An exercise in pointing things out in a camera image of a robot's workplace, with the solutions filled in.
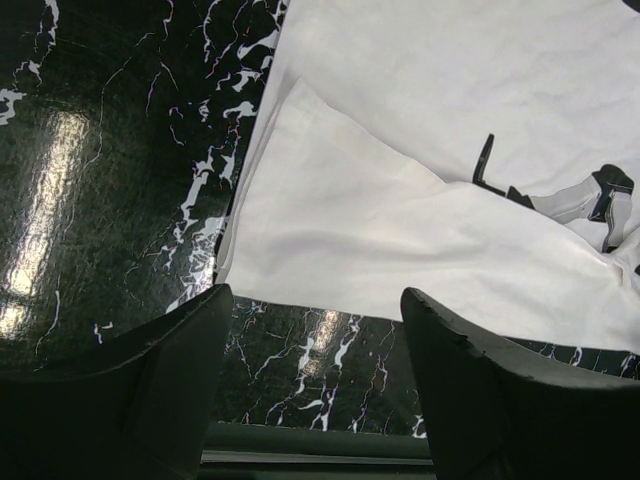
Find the white sheet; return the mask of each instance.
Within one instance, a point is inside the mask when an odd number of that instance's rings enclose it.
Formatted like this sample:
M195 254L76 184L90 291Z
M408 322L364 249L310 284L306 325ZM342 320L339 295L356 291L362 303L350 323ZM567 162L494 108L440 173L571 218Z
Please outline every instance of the white sheet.
M640 184L640 15L620 0L292 0L231 232L259 139L299 77L445 181L471 180L492 132L485 180L501 189L549 195L605 163ZM638 226L634 197L625 236ZM567 227L594 248L607 233L588 220Z
M640 351L635 291L570 230L445 184L304 82L272 126L237 225L236 294L400 320L415 286L502 335Z
M291 3L219 252L220 281L263 300L394 319L401 289L413 284L504 335L640 351L633 293L640 262L637 193L630 197L626 240L606 256L594 251L602 247L606 224L580 219L563 226L469 184L434 196L437 177L428 173L469 182L492 132L496 144L485 180L503 190L551 195L604 164L622 168L638 184L640 16L616 0ZM349 128L360 124L372 135L366 142L357 136L357 145L339 137L356 162L344 165L351 165L346 173L352 177L338 177L335 158L322 150L335 147L338 137L329 135L338 135L335 126L325 125L324 140L322 129L297 131L297 138L278 130L280 106L299 78L350 117ZM349 123L326 112L313 116L325 114ZM308 158L282 156L303 141L316 146ZM374 150L386 144L406 155L405 162L415 158L428 167L416 177L432 179L419 183L432 188L412 184L412 175L403 174L409 167L396 171L385 163L397 152L359 157L363 142L378 145ZM262 170L262 162L277 165ZM328 165L336 171L324 170ZM311 178L326 192L319 194ZM440 216L430 210L428 232L408 220L426 221L421 197L410 196L417 190L444 209ZM384 195L397 201L382 204ZM376 218L393 214L395 220L372 225L374 211ZM453 229L461 243L424 236L434 228ZM483 249L493 253L484 257ZM514 275L505 262L496 263L497 251L514 262L528 259L526 268ZM473 279L460 279L463 271ZM383 284L396 290L392 303Z

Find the black plastic piece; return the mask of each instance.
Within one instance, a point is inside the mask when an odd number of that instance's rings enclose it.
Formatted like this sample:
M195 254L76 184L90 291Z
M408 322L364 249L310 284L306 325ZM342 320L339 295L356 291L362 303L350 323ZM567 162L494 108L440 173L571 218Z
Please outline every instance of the black plastic piece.
M493 133L490 133L489 136L487 137L487 141L482 147L480 156L478 157L476 168L473 171L472 183L481 188L484 188L485 190L489 190L490 192L493 192L496 195L500 195L501 197L504 197L506 195L505 192L503 192L499 188L488 185L484 181L484 170L485 168L487 168L487 162L489 161L489 156L491 155L491 149L493 148L494 140L495 140L495 136L493 135Z
M624 478L637 468L640 383L538 355L419 290L404 292L402 315L439 480Z
M217 286L75 359L3 374L0 476L195 478L232 306Z

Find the black marble surface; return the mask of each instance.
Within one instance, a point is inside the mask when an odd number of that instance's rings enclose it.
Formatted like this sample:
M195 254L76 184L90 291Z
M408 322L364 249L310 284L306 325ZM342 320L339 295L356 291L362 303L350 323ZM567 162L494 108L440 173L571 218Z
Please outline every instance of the black marble surface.
M0 2L0 368L99 347L208 288L285 13ZM219 421L424 438L403 326L237 298ZM534 342L638 378L638 357Z
M0 358L41 365L208 288L278 0L0 2Z
M515 340L541 355L638 379L627 352ZM218 419L425 438L404 325L236 298Z

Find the white cloth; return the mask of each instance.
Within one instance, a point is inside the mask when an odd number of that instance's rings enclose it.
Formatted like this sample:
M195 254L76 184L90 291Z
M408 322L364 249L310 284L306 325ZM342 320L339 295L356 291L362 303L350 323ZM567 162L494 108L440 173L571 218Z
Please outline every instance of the white cloth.
M271 127L238 218L236 294L400 320L414 286L501 335L640 351L637 295L575 233L444 183L302 81Z
M292 0L237 207L265 126L299 77L445 181L471 180L492 132L485 180L496 187L549 195L623 162L640 189L640 15L620 0ZM639 225L634 201L626 235ZM607 232L568 227L594 248Z
M279 117L299 78L353 121L316 100L303 122L300 92ZM219 280L262 300L393 319L412 285L503 335L640 351L637 192L609 257L589 247L604 224L566 228L436 177L469 182L491 132L485 181L498 188L546 196L605 163L640 188L639 114L640 16L621 1L293 0ZM290 115L317 130L294 129Z

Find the marble pattern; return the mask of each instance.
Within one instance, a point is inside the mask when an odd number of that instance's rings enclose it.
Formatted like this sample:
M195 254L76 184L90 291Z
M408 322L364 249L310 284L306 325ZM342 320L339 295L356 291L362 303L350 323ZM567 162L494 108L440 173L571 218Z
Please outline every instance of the marble pattern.
M638 379L627 352L515 340L576 367ZM404 325L236 297L219 421L425 438Z
M99 346L208 288L286 2L9 0L0 367ZM403 325L236 299L218 421L425 438ZM624 352L519 341L638 378Z
M0 364L31 368L213 284L286 4L1 8Z

